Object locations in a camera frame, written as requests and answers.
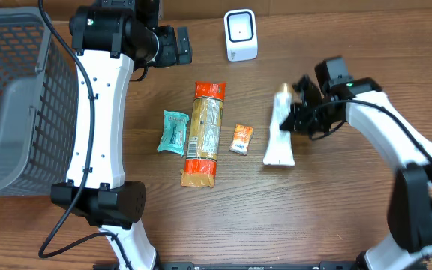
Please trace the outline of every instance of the barcode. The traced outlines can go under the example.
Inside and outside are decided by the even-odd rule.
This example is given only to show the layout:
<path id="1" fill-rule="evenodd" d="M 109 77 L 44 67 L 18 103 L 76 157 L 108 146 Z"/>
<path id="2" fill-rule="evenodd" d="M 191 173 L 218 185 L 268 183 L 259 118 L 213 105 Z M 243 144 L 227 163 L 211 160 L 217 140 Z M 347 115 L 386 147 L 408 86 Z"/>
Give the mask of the barcode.
<path id="1" fill-rule="evenodd" d="M 195 158 L 198 149 L 198 142 L 190 142 L 187 145 L 187 158 Z"/>

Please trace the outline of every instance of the black wire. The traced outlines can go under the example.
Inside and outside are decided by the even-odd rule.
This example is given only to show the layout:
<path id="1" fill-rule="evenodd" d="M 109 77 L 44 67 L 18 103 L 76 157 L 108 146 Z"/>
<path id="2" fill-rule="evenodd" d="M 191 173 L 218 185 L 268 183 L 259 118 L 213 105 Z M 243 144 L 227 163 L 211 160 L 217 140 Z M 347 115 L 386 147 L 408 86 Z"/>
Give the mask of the black wire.
<path id="1" fill-rule="evenodd" d="M 335 128 L 333 128 L 332 130 L 330 130 L 329 132 L 324 133 L 323 135 L 313 138 L 313 136 L 309 136 L 309 140 L 312 141 L 317 141 L 317 140 L 322 140 L 326 137 L 330 137 L 334 132 L 338 131 L 342 126 L 344 126 L 344 123 L 346 123 L 346 121 L 341 121 L 341 123 L 339 123 Z"/>
<path id="2" fill-rule="evenodd" d="M 404 132 L 404 134 L 408 137 L 408 139 L 411 141 L 411 143 L 427 158 L 427 161 L 432 166 L 432 157 L 431 155 L 425 150 L 425 148 L 419 144 L 418 140 L 411 134 L 411 132 L 407 129 L 407 127 L 401 122 L 401 120 L 392 112 L 388 111 L 383 106 L 378 106 L 374 103 L 363 101 L 363 100 L 332 100 L 328 103 L 320 104 L 316 107 L 314 107 L 312 112 L 309 112 L 307 115 L 303 117 L 303 119 L 307 118 L 309 115 L 313 114 L 313 119 L 316 117 L 316 112 L 318 110 L 321 110 L 323 107 L 327 107 L 329 105 L 334 104 L 346 104 L 346 103 L 355 103 L 355 104 L 362 104 L 368 107 L 373 107 L 374 109 L 377 109 L 383 113 L 385 113 L 390 119 L 392 119 L 396 125 Z"/>
<path id="3" fill-rule="evenodd" d="M 63 38 L 59 35 L 59 33 L 56 31 L 56 29 L 53 27 L 53 24 L 50 22 L 50 19 L 48 19 L 46 12 L 44 12 L 44 6 L 43 6 L 43 0 L 37 1 L 37 6 L 39 7 L 39 11 L 41 14 L 41 17 L 43 18 L 43 21 L 46 23 L 46 26 L 51 31 L 51 33 L 55 36 L 55 38 L 59 41 L 59 43 L 64 47 L 64 50 L 70 55 L 70 57 L 76 62 L 76 65 L 78 66 L 79 70 L 81 71 L 82 76 L 84 77 L 86 86 L 88 88 L 88 98 L 89 98 L 89 137 L 88 137 L 88 151 L 86 152 L 86 161 L 85 166 L 82 174 L 82 180 L 81 185 L 79 186 L 78 191 L 76 192 L 76 196 L 73 199 L 73 202 L 69 205 L 67 210 L 64 212 L 64 214 L 59 219 L 58 223 L 55 225 L 54 229 L 52 229 L 51 233 L 47 236 L 44 243 L 41 245 L 40 250 L 38 252 L 38 256 L 40 258 L 49 258 L 53 257 L 55 255 L 61 254 L 74 246 L 77 246 L 83 242 L 88 241 L 89 239 L 93 239 L 97 236 L 111 236 L 112 239 L 116 242 L 116 244 L 119 247 L 119 250 L 121 252 L 121 255 L 124 259 L 124 263 L 126 263 L 126 267 L 128 267 L 130 270 L 133 270 L 128 258 L 126 257 L 125 250 L 122 247 L 121 242 L 119 241 L 116 234 L 112 232 L 98 232 L 94 233 L 92 235 L 86 236 L 85 238 L 81 238 L 78 241 L 73 242 L 72 244 L 69 244 L 66 247 L 63 247 L 59 250 L 50 252 L 50 253 L 44 253 L 47 246 L 50 244 L 51 240 L 53 240 L 56 233 L 61 229 L 63 223 L 68 219 L 68 216 L 73 211 L 74 207 L 76 206 L 77 202 L 79 201 L 81 195 L 83 194 L 84 187 L 86 185 L 86 182 L 88 181 L 88 174 L 91 166 L 91 156 L 92 156 L 92 149 L 93 149 L 93 141 L 95 138 L 95 98 L 94 98 L 94 92 L 91 84 L 91 80 L 89 79 L 88 73 L 86 72 L 86 69 L 83 67 L 83 64 L 81 61 L 74 55 L 73 50 L 66 44 L 66 42 L 63 40 Z"/>
<path id="4" fill-rule="evenodd" d="M 130 80 L 130 82 L 141 82 L 142 80 L 144 80 L 146 78 L 146 75 L 148 75 L 148 65 L 144 66 L 144 71 L 142 72 L 141 76 L 137 79 L 132 79 Z"/>

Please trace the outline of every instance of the snack package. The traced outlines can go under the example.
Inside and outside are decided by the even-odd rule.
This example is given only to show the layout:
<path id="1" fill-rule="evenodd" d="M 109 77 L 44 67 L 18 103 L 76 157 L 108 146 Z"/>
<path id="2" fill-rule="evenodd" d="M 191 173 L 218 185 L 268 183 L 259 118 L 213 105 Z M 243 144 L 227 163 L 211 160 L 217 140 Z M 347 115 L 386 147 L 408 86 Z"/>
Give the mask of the snack package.
<path id="1" fill-rule="evenodd" d="M 237 124 L 234 137 L 232 138 L 232 145 L 229 147 L 229 150 L 241 155 L 247 155 L 253 132 L 254 129 L 252 127 L 245 127 L 244 125 Z"/>
<path id="2" fill-rule="evenodd" d="M 182 112 L 164 111 L 163 136 L 157 151 L 169 151 L 181 156 L 185 155 L 186 124 L 189 116 Z"/>
<path id="3" fill-rule="evenodd" d="M 193 115 L 181 186 L 215 186 L 226 83 L 196 82 Z"/>

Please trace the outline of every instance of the white small device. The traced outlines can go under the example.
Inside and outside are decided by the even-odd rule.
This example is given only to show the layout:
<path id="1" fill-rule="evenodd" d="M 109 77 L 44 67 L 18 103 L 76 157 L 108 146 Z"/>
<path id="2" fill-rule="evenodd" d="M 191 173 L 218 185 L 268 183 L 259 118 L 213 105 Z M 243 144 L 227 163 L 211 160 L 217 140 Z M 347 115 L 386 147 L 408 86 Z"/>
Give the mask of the white small device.
<path id="1" fill-rule="evenodd" d="M 224 15 L 226 49 L 231 62 L 255 59 L 258 56 L 256 17 L 249 9 L 231 10 Z"/>

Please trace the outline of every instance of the white tube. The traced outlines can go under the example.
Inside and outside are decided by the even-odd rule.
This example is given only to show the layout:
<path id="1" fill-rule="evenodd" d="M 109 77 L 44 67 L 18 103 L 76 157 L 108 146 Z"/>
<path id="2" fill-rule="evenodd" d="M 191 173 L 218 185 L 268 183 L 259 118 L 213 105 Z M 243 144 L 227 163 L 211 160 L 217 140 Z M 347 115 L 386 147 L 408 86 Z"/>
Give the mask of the white tube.
<path id="1" fill-rule="evenodd" d="M 273 116 L 269 126 L 269 144 L 262 162 L 265 165 L 294 167 L 291 133 L 279 127 L 291 112 L 293 96 L 287 83 L 283 83 L 274 95 Z"/>

